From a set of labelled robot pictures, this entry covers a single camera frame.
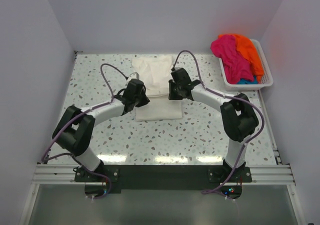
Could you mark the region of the white t shirt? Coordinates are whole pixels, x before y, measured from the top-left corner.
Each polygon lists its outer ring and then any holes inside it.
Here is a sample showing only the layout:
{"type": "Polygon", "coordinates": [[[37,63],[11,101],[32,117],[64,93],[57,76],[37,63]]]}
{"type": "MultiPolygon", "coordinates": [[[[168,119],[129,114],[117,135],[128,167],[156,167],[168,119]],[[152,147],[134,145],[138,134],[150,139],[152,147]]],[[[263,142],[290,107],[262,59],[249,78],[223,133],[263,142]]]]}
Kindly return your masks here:
{"type": "Polygon", "coordinates": [[[173,57],[134,57],[131,60],[134,71],[146,87],[149,103],[136,108],[137,121],[181,119],[182,102],[169,99],[169,80],[172,78],[173,57]]]}

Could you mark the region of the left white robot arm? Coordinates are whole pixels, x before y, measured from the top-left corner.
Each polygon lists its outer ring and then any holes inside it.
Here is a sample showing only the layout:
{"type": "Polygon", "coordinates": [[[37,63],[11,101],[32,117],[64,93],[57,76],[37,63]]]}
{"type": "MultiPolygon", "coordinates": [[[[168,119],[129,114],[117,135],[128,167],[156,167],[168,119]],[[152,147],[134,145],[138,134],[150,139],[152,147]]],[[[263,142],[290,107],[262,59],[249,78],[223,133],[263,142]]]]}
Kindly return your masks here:
{"type": "Polygon", "coordinates": [[[95,126],[109,119],[124,116],[135,107],[145,106],[149,102],[144,83],[132,78],[126,88],[113,96],[111,102],[100,103],[90,108],[69,106],[52,134],[52,141],[67,150],[86,169],[85,174],[88,178],[99,181],[106,173],[104,163],[90,148],[95,126]]]}

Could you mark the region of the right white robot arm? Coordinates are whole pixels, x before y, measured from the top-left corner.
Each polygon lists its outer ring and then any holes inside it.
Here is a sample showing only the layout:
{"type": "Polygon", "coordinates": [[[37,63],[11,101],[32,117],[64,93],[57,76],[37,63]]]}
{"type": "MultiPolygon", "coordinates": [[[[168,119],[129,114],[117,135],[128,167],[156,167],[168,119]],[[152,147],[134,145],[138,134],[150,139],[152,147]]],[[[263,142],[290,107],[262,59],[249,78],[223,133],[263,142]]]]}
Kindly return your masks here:
{"type": "Polygon", "coordinates": [[[188,99],[203,103],[220,112],[225,134],[229,138],[227,155],[222,162],[221,174],[230,182],[235,181],[245,167],[246,143],[259,125],[259,120],[248,97],[223,95],[204,88],[201,81],[191,80],[183,68],[172,69],[169,80],[169,100],[188,99]]]}

